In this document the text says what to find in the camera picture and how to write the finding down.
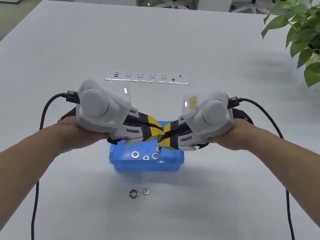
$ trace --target black cable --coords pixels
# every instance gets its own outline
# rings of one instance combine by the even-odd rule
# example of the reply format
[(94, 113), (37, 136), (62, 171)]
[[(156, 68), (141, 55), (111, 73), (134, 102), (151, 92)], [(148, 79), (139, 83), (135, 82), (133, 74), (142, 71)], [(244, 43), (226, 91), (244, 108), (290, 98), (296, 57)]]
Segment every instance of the black cable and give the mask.
[[(39, 130), (44, 128), (44, 123), (45, 123), (45, 117), (46, 117), (46, 113), (47, 110), (50, 106), (50, 104), (57, 98), (67, 98), (68, 94), (66, 93), (59, 93), (54, 95), (52, 98), (49, 99), (49, 101), (46, 103), (46, 105), (44, 106), (44, 109), (42, 111), (42, 115), (41, 115), (41, 121), (40, 121), (40, 128)], [(34, 197), (34, 206), (33, 206), (33, 213), (32, 213), (32, 220), (31, 220), (31, 240), (35, 240), (35, 220), (36, 220), (36, 214), (37, 214), (37, 208), (38, 208), (38, 199), (39, 199), (39, 185), (40, 185), (40, 181), (38, 181), (35, 185), (35, 197)]]
[[(270, 122), (274, 126), (275, 130), (279, 134), (279, 137), (281, 139), (284, 139), (284, 136), (282, 135), (282, 133), (281, 133), (279, 127), (277, 126), (276, 122), (273, 120), (273, 118), (270, 116), (270, 114), (260, 104), (258, 104), (257, 102), (255, 102), (255, 101), (253, 101), (251, 99), (248, 99), (248, 98), (238, 98), (237, 101), (238, 101), (238, 103), (240, 103), (240, 102), (248, 102), (248, 103), (251, 103), (251, 104), (255, 105), (256, 107), (258, 107), (264, 113), (264, 115), (266, 115), (266, 117), (270, 120)], [(289, 195), (289, 191), (287, 189), (285, 190), (285, 198), (286, 198), (286, 214), (287, 214), (287, 217), (288, 217), (291, 240), (295, 240), (294, 227), (292, 226), (292, 221), (291, 221), (290, 195)]]

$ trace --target floor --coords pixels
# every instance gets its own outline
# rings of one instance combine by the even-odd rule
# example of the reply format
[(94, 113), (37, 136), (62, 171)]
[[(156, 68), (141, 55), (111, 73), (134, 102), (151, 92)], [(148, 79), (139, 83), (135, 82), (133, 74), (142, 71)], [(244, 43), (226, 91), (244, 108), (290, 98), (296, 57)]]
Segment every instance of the floor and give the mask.
[[(41, 0), (20, 0), (19, 3), (0, 2), (0, 41), (40, 2)], [(272, 0), (258, 0), (257, 2), (267, 9), (273, 6)], [(237, 8), (243, 6), (243, 4), (246, 5), (247, 3), (235, 3)]]

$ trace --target electrical outlet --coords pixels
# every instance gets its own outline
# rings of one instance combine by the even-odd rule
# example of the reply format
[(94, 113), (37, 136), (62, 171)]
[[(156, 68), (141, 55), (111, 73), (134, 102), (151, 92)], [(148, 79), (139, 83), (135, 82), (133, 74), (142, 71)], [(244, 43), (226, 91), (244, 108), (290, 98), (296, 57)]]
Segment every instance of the electrical outlet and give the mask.
[(107, 74), (106, 81), (127, 81), (141, 83), (156, 83), (156, 84), (176, 84), (190, 85), (189, 79), (181, 74), (166, 74), (154, 72), (133, 72), (133, 71), (116, 71)]

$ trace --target metal washer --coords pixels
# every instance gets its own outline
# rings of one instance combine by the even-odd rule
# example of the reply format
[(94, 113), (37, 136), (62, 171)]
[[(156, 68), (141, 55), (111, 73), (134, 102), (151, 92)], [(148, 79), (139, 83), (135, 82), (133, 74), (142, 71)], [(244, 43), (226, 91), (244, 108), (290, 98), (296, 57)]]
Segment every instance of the metal washer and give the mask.
[(139, 154), (138, 151), (133, 151), (133, 152), (131, 153), (131, 157), (132, 157), (133, 159), (137, 159), (139, 156), (140, 156), (140, 154)]
[(132, 189), (130, 192), (129, 192), (129, 197), (132, 198), (132, 199), (136, 199), (138, 197), (139, 193), (137, 190), (135, 189)]
[(144, 195), (148, 195), (149, 193), (150, 193), (150, 188), (145, 187), (145, 188), (143, 189), (143, 194), (144, 194)]
[(155, 149), (155, 151), (156, 151), (156, 152), (158, 152), (158, 153), (161, 153), (161, 151), (162, 151), (162, 147), (157, 146), (157, 147), (156, 147), (156, 149)]
[(152, 158), (154, 160), (158, 160), (159, 159), (159, 153), (157, 153), (157, 152), (152, 153)]

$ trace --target blue container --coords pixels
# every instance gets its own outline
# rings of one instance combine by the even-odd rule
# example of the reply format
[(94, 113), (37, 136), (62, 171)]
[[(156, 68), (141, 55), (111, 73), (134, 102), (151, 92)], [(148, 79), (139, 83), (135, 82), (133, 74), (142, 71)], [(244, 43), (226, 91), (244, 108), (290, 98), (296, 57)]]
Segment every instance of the blue container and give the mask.
[[(160, 121), (159, 123), (165, 126), (170, 121)], [(128, 146), (124, 141), (121, 141), (117, 145), (111, 145), (109, 161), (118, 172), (178, 171), (185, 162), (184, 152), (165, 148), (161, 152), (156, 152), (157, 146), (157, 139)], [(131, 156), (134, 151), (139, 152), (138, 158)], [(159, 154), (157, 160), (152, 158), (153, 153)], [(149, 160), (143, 160), (144, 156), (149, 156)]]

